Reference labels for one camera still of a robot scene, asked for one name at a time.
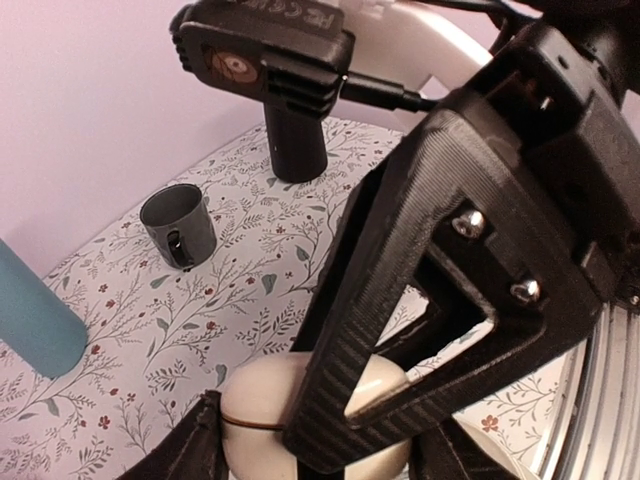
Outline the white earbud charging case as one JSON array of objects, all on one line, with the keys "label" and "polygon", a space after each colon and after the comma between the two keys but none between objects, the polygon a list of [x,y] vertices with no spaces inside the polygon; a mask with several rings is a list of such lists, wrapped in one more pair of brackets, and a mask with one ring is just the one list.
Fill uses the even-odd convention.
[{"label": "white earbud charging case", "polygon": [[373,355],[351,393],[338,382],[306,381],[311,355],[286,352],[260,357],[228,379],[220,402],[225,460],[235,479],[302,479],[304,462],[283,442],[292,443],[317,466],[339,459],[346,479],[396,479],[409,460],[402,440],[357,459],[359,440],[348,434],[345,417],[396,392],[408,383],[401,367]]}]

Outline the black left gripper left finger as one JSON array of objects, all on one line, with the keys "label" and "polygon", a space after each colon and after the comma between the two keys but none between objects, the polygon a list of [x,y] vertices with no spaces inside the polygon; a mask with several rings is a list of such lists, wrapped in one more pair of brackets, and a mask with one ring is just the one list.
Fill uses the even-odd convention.
[{"label": "black left gripper left finger", "polygon": [[227,479],[220,400],[220,392],[204,391],[166,437],[119,479]]}]

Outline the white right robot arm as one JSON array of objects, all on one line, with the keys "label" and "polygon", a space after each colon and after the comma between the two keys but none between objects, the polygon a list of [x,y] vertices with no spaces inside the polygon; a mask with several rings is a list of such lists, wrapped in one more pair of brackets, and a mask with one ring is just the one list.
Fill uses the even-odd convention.
[{"label": "white right robot arm", "polygon": [[580,344],[549,475],[639,475],[639,5],[535,8],[490,49],[414,5],[354,23],[358,65],[449,92],[350,195],[294,342],[305,479],[399,441],[415,479],[503,479],[454,414]]}]

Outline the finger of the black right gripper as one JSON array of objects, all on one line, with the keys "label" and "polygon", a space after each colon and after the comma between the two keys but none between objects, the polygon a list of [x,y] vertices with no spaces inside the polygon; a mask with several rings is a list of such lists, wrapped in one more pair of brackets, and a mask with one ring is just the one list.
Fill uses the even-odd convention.
[{"label": "finger of the black right gripper", "polygon": [[414,473],[496,473],[454,414],[582,341],[600,301],[573,232],[490,107],[444,107],[351,194],[294,343],[283,441],[307,473],[401,441]]},{"label": "finger of the black right gripper", "polygon": [[[430,208],[431,191],[424,181],[377,167],[349,195],[292,346],[311,353],[305,379],[312,385],[353,385],[373,355],[411,368],[484,321],[484,312],[426,254],[432,229],[466,203],[461,194],[438,195],[439,206]],[[407,284],[427,296],[428,308],[382,341]]]}]

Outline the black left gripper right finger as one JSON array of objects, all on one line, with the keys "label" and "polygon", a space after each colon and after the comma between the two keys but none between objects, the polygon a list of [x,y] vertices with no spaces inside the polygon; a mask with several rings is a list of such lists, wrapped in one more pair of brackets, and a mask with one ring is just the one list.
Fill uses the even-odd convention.
[{"label": "black left gripper right finger", "polygon": [[410,479],[519,479],[520,465],[466,420],[449,417],[412,440]]}]

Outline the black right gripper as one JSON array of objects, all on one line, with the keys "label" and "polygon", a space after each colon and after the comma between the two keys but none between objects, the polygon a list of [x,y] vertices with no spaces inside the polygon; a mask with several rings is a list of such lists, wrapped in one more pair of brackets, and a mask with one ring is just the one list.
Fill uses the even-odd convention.
[{"label": "black right gripper", "polygon": [[587,278],[605,301],[637,313],[639,141],[621,112],[626,41],[612,20],[537,20],[471,85],[520,137],[525,165],[577,235]]}]

